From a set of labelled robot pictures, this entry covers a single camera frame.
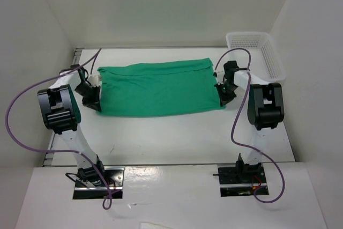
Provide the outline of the green tank top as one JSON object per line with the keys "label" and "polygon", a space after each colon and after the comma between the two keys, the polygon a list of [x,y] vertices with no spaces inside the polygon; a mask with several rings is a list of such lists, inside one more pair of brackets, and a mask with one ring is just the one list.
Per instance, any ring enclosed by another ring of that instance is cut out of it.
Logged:
{"label": "green tank top", "polygon": [[209,58],[99,67],[101,115],[174,116],[221,110]]}

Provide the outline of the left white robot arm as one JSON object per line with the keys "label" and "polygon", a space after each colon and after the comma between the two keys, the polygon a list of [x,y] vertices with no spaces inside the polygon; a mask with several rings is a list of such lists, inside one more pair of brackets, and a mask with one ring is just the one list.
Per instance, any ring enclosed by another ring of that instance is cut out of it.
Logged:
{"label": "left white robot arm", "polygon": [[81,131],[81,112],[74,97],[75,93],[79,94],[83,106],[101,112],[101,87],[89,82],[87,70],[80,65],[72,65],[59,75],[61,77],[52,86],[37,93],[43,122],[47,129],[58,134],[71,150],[76,151],[77,177],[82,182],[102,186],[107,173]]}

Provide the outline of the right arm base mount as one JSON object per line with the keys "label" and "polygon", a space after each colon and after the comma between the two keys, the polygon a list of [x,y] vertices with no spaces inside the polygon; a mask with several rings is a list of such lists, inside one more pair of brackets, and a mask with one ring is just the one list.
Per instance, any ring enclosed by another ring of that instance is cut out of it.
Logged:
{"label": "right arm base mount", "polygon": [[267,180],[261,162],[254,165],[245,163],[238,155],[235,164],[219,165],[213,173],[219,179],[221,197],[268,195]]}

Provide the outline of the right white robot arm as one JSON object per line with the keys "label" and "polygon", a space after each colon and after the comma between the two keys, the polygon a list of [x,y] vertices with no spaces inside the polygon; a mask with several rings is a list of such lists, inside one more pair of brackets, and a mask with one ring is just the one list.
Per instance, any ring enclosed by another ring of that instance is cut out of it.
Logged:
{"label": "right white robot arm", "polygon": [[233,141],[247,152],[238,155],[234,167],[218,168],[216,176],[224,185],[255,183],[257,177],[261,177],[261,159],[265,157],[266,143],[263,138],[268,130],[275,129],[284,120],[282,87],[279,83],[269,83],[252,75],[248,68],[240,68],[236,61],[228,61],[223,68],[223,82],[215,85],[220,106],[223,107],[236,98],[237,88],[244,89],[242,103],[248,105],[247,118],[256,133],[249,145]]}

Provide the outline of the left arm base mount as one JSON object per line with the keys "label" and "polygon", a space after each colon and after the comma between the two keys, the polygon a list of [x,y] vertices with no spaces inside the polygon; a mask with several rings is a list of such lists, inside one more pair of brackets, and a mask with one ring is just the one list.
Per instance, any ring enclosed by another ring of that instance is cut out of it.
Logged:
{"label": "left arm base mount", "polygon": [[[105,166],[104,179],[113,199],[123,197],[124,171],[124,167]],[[83,181],[76,173],[65,173],[65,176],[74,183],[74,200],[102,200],[108,195],[107,187],[101,180],[95,183]]]}

